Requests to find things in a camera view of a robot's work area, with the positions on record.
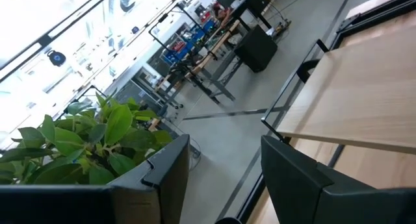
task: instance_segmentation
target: potted plant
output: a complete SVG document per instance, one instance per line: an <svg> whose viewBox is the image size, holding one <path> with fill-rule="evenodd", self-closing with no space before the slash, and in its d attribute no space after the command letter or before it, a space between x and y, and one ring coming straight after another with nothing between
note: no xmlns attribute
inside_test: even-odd
<svg viewBox="0 0 416 224"><path fill-rule="evenodd" d="M2 152L0 184L106 184L172 141L138 123L157 116L132 98L121 105L96 96L99 110L72 103L65 119L45 115L37 129L19 129L18 146Z"/></svg>

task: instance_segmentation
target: leaf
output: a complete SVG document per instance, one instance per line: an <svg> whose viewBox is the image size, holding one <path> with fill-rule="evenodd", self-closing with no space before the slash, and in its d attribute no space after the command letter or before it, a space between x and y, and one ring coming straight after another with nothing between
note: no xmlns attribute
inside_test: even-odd
<svg viewBox="0 0 416 224"><path fill-rule="evenodd" d="M127 105L129 107L130 110L138 110L140 108L140 105L136 104L136 101L132 98L129 97L127 100Z"/></svg>
<svg viewBox="0 0 416 224"><path fill-rule="evenodd" d="M90 135L88 136L88 141L94 145L98 143L105 134L105 129L107 129L106 124L98 124L96 125L90 132Z"/></svg>
<svg viewBox="0 0 416 224"><path fill-rule="evenodd" d="M82 175L80 164L64 164L46 170L36 178L34 184L75 184Z"/></svg>
<svg viewBox="0 0 416 224"><path fill-rule="evenodd" d="M84 141L76 133L60 128L55 128L55 146L64 156L83 148Z"/></svg>
<svg viewBox="0 0 416 224"><path fill-rule="evenodd" d="M154 131L152 133L155 135L157 143L170 143L173 140L166 130Z"/></svg>
<svg viewBox="0 0 416 224"><path fill-rule="evenodd" d="M33 161L28 161L23 169L23 173L21 174L21 181L23 181L22 183L24 183L27 178L30 177L34 171L36 171L37 167L38 166Z"/></svg>
<svg viewBox="0 0 416 224"><path fill-rule="evenodd" d="M150 118L157 118L158 115L154 113L152 110L139 110L136 112L135 117L143 116L143 117L150 117Z"/></svg>
<svg viewBox="0 0 416 224"><path fill-rule="evenodd" d="M0 184L11 184L14 181L14 173L11 171L0 171Z"/></svg>
<svg viewBox="0 0 416 224"><path fill-rule="evenodd" d="M146 160L145 151L138 151L136 152L135 156L133 157L133 161L135 161L136 165L144 162Z"/></svg>
<svg viewBox="0 0 416 224"><path fill-rule="evenodd" d="M132 97L129 97L129 98L127 99L127 103L128 103L128 104L134 104L134 105L137 105L136 101L135 101Z"/></svg>
<svg viewBox="0 0 416 224"><path fill-rule="evenodd" d="M14 167L14 164L11 162L5 162L0 163L0 171L10 171L10 172L16 172L16 168Z"/></svg>
<svg viewBox="0 0 416 224"><path fill-rule="evenodd" d="M51 116L45 114L44 122L42 123L42 128L40 132L45 136L50 142L55 142L55 124Z"/></svg>
<svg viewBox="0 0 416 224"><path fill-rule="evenodd" d="M0 184L2 185L12 184L12 182L13 180L0 178Z"/></svg>
<svg viewBox="0 0 416 224"><path fill-rule="evenodd" d="M105 103L107 104L112 99L112 97L116 95L116 93L117 93L117 88L105 99Z"/></svg>
<svg viewBox="0 0 416 224"><path fill-rule="evenodd" d="M109 107L108 105L105 105L102 109L101 109L101 114L102 114L102 118L103 119L107 119L110 114L112 113L114 109L112 107Z"/></svg>
<svg viewBox="0 0 416 224"><path fill-rule="evenodd" d="M97 154L98 156L103 156L103 146L100 143L96 144Z"/></svg>
<svg viewBox="0 0 416 224"><path fill-rule="evenodd" d="M110 99L110 106L113 107L113 108L118 108L121 105L117 102L117 100L112 98L112 99Z"/></svg>
<svg viewBox="0 0 416 224"><path fill-rule="evenodd" d="M80 136L82 134L85 134L87 132L87 130L90 130L91 128L92 128L91 126L76 123L75 124L75 133Z"/></svg>
<svg viewBox="0 0 416 224"><path fill-rule="evenodd" d="M21 142L18 144L18 146L16 146L16 148L18 148L18 149L23 149L23 148L26 148L25 142L24 142L24 141L21 141Z"/></svg>
<svg viewBox="0 0 416 224"><path fill-rule="evenodd" d="M34 127L24 127L18 130L26 147L40 148L43 144L45 144L44 136Z"/></svg>
<svg viewBox="0 0 416 224"><path fill-rule="evenodd" d="M89 118L93 119L96 116L96 111L95 110L85 110L85 111L82 111L79 114L82 115L82 116L89 117Z"/></svg>
<svg viewBox="0 0 416 224"><path fill-rule="evenodd" d="M55 126L60 129L72 131L72 119L60 119L55 122Z"/></svg>
<svg viewBox="0 0 416 224"><path fill-rule="evenodd" d="M88 116L76 116L75 120L89 127L94 127L97 125L97 122L95 121L95 119L88 117Z"/></svg>
<svg viewBox="0 0 416 224"><path fill-rule="evenodd" d="M85 149L78 149L66 157L69 163L76 163L77 159L85 152Z"/></svg>
<svg viewBox="0 0 416 224"><path fill-rule="evenodd" d="M130 127L132 116L127 105L122 105L110 114L105 131L105 143L114 145L120 140Z"/></svg>
<svg viewBox="0 0 416 224"><path fill-rule="evenodd" d="M45 171L58 167L58 166L62 166L62 165L66 165L69 164L69 160L67 158L61 157L61 158L56 158L54 161L39 167L35 172L32 173L32 175L30 175L27 180L26 180L26 184L33 184L35 182L35 180L39 177L39 175L45 173Z"/></svg>
<svg viewBox="0 0 416 224"><path fill-rule="evenodd" d="M150 149L155 150L156 152L159 152L159 150L163 149L164 146L166 146L167 143L155 143L150 147Z"/></svg>
<svg viewBox="0 0 416 224"><path fill-rule="evenodd" d="M89 163L89 160L86 157L82 157L80 159L78 159L77 161L78 164L81 165L81 167L83 168L83 173L86 174L86 172L90 169L91 165Z"/></svg>
<svg viewBox="0 0 416 224"><path fill-rule="evenodd" d="M135 149L136 151L147 151L157 140L152 132L147 130L135 130L127 133L121 140L122 147Z"/></svg>
<svg viewBox="0 0 416 224"><path fill-rule="evenodd" d="M90 168L90 184L107 184L114 180L114 175L101 166L92 166Z"/></svg>
<svg viewBox="0 0 416 224"><path fill-rule="evenodd" d="M39 158L43 156L52 155L53 151L49 149L34 149L21 148L9 149L0 158L0 162L12 162L17 160L24 160L25 158Z"/></svg>
<svg viewBox="0 0 416 224"><path fill-rule="evenodd" d="M136 120L140 120L140 121L149 121L151 120L151 117L146 117L146 116L136 116L135 117Z"/></svg>
<svg viewBox="0 0 416 224"><path fill-rule="evenodd" d="M68 113L75 116L90 106L91 106L91 103L74 102L68 106Z"/></svg>
<svg viewBox="0 0 416 224"><path fill-rule="evenodd" d="M99 107L103 108L103 106L107 104L106 100L98 92L96 92L96 97L98 100Z"/></svg>
<svg viewBox="0 0 416 224"><path fill-rule="evenodd" d="M111 167L119 175L123 175L124 173L128 172L136 166L133 160L118 153L112 153L110 155L109 161Z"/></svg>
<svg viewBox="0 0 416 224"><path fill-rule="evenodd" d="M21 164L21 161L11 162L11 164L13 164L14 166L14 174L17 177L21 177L21 175L23 174L23 170L25 169Z"/></svg>

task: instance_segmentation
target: concrete floor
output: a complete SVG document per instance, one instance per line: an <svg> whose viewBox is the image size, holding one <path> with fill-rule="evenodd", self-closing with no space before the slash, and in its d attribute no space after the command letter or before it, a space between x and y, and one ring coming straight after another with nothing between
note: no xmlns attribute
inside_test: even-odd
<svg viewBox="0 0 416 224"><path fill-rule="evenodd" d="M175 124L191 135L201 149L201 160L191 171L181 224L212 224L222 216L235 216L260 175L260 136L268 129L263 114L182 120L186 116L268 108L289 74L297 68L318 38L329 46L348 11L367 0L276 0L274 6L292 21L278 43L278 51L260 73L243 65L227 85L236 97L219 96L214 104L199 89L186 84L177 96L185 107ZM265 14L272 25L279 17L273 8ZM209 64L212 69L216 63ZM279 113L272 113L273 122Z"/></svg>

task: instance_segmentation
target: black box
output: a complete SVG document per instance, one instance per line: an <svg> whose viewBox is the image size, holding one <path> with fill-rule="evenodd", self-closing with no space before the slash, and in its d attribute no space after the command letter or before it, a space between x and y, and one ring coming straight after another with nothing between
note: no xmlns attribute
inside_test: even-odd
<svg viewBox="0 0 416 224"><path fill-rule="evenodd" d="M277 50L278 46L272 38L256 25L244 36L234 52L253 72L257 73L266 69Z"/></svg>

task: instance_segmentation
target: desk surface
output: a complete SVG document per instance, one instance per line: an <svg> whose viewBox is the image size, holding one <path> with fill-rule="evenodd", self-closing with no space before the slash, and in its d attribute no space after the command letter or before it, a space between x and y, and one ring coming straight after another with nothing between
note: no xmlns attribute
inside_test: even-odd
<svg viewBox="0 0 416 224"><path fill-rule="evenodd" d="M416 27L326 53L277 131L416 154Z"/></svg>
<svg viewBox="0 0 416 224"><path fill-rule="evenodd" d="M370 0L353 8L347 18L360 12L370 10L388 0ZM381 36L388 32L416 25L416 11L407 13L373 28L361 31L345 38L342 46L352 45L369 38ZM297 150L327 164L337 144L314 140L295 139L291 141ZM375 188L394 188L416 186L414 168L416 155L382 151L363 147L346 146L335 165L335 169ZM248 221L248 224L279 223L272 201L265 190Z"/></svg>

